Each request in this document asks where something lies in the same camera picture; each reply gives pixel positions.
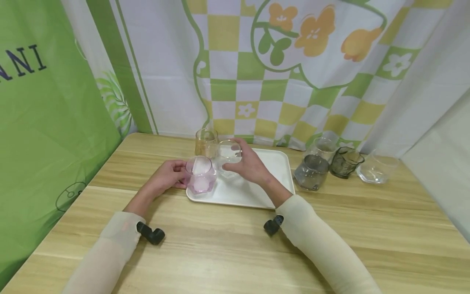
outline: checkered curtain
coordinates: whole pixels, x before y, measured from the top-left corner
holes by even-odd
[[[183,0],[222,136],[304,150],[367,139],[451,0]]]

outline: gray glass cup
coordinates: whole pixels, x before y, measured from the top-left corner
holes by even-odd
[[[320,155],[309,154],[294,171],[294,177],[300,187],[318,191],[328,175],[328,160]]]

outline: green banner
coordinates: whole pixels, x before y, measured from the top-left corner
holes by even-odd
[[[0,290],[119,144],[60,0],[0,0]]]

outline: beige sleeve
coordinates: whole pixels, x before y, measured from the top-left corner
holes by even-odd
[[[276,209],[287,238],[318,268],[336,294],[381,294],[359,257],[299,195]]]
[[[141,236],[136,229],[138,222],[145,220],[132,213],[116,212],[62,293],[110,294]]]

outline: clear glass cup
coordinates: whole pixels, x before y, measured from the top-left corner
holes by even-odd
[[[359,178],[366,183],[383,184],[397,168],[400,160],[392,152],[375,149],[357,169]]]
[[[217,144],[219,134],[216,130],[206,127],[196,132],[195,155],[205,156],[214,159],[217,156]]]
[[[313,141],[310,147],[305,151],[304,157],[307,155],[318,155],[328,162],[331,162],[336,149],[336,144],[332,140],[320,137]]]
[[[328,175],[329,163],[325,158],[309,154],[294,171],[294,177],[300,187],[318,191]]]
[[[233,140],[224,140],[218,144],[216,162],[217,174],[225,178],[236,175],[235,172],[226,171],[222,168],[225,163],[237,163],[242,160],[242,148]]]
[[[194,156],[186,163],[184,183],[193,194],[212,191],[216,179],[217,177],[210,158]]]
[[[354,148],[341,147],[336,151],[329,167],[329,172],[341,179],[349,178],[357,166],[364,162],[364,157]]]

